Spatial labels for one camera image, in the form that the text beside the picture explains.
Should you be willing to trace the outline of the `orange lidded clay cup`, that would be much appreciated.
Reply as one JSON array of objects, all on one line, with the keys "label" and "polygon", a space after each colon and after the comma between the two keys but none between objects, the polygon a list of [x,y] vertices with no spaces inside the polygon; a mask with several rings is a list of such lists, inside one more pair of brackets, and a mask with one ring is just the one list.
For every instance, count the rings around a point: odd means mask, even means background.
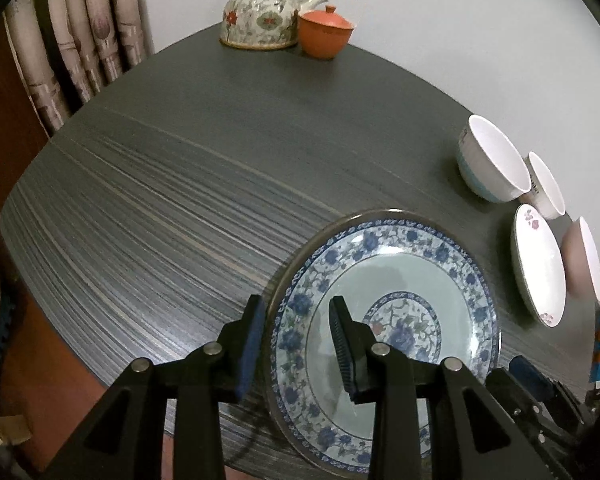
[{"label": "orange lidded clay cup", "polygon": [[298,37],[302,52],[318,60],[332,60],[349,42],[356,25],[326,4],[324,10],[299,15]]}]

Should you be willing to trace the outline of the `floral ceramic teapot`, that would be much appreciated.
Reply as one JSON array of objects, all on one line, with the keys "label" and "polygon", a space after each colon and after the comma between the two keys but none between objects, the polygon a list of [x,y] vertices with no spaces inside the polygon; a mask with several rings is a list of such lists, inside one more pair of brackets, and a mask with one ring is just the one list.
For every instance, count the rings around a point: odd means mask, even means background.
[{"label": "floral ceramic teapot", "polygon": [[224,46],[255,51],[293,47],[298,42],[298,16],[329,0],[228,0],[219,40]]}]

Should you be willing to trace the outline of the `patterned beige curtain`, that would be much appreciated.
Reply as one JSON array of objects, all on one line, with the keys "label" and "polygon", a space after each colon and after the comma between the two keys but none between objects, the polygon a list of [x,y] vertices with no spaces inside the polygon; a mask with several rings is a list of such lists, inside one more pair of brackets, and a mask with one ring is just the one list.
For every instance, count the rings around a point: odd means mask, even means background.
[{"label": "patterned beige curtain", "polygon": [[24,88],[50,134],[73,108],[54,55],[77,107],[147,58],[140,0],[10,0],[4,21]]}]

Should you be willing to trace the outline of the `white saucer pink flowers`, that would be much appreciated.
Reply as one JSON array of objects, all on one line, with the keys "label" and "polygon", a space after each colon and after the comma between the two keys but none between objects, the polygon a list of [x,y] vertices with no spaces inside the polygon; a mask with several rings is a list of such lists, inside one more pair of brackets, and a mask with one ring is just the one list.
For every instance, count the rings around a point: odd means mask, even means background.
[{"label": "white saucer pink flowers", "polygon": [[510,246],[524,304],[544,326],[555,328],[566,307],[565,268],[552,229],[533,206],[517,207]]}]

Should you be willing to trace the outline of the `white bowl blue band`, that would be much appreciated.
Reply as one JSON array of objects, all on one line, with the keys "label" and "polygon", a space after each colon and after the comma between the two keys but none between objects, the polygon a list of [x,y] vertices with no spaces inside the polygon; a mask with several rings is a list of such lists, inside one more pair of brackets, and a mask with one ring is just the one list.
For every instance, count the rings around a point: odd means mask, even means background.
[{"label": "white bowl blue band", "polygon": [[509,137],[471,114],[457,141],[460,175],[472,192],[490,203],[508,203],[531,190],[527,165]]}]

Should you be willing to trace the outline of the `pink bowl white interior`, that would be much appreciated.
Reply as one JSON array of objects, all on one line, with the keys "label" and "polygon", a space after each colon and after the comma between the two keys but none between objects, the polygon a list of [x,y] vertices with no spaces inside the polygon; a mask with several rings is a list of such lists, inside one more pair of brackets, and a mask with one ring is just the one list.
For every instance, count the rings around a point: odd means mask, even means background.
[{"label": "pink bowl white interior", "polygon": [[560,245],[567,290],[578,299],[600,302],[600,256],[584,217],[571,223]]}]

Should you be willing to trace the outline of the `blue floral porcelain plate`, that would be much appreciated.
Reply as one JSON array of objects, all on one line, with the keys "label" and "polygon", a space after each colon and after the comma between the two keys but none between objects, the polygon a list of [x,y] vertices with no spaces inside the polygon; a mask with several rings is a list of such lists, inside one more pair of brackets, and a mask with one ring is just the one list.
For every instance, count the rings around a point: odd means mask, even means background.
[{"label": "blue floral porcelain plate", "polygon": [[374,409],[352,403],[343,387],[328,322],[337,296],[376,340],[420,362],[455,356],[479,379],[498,364],[501,337],[476,260],[416,214],[364,211],[298,250],[268,307],[268,410],[310,464],[361,479],[370,466]]}]

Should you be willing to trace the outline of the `small white bowl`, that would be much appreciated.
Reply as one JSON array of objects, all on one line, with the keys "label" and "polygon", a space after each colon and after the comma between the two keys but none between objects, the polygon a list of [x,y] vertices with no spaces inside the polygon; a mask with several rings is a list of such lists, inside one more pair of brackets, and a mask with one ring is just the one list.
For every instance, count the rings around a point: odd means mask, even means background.
[{"label": "small white bowl", "polygon": [[530,152],[525,158],[531,188],[522,194],[518,200],[522,204],[533,206],[545,220],[554,220],[566,213],[566,202],[550,168],[535,152]]}]

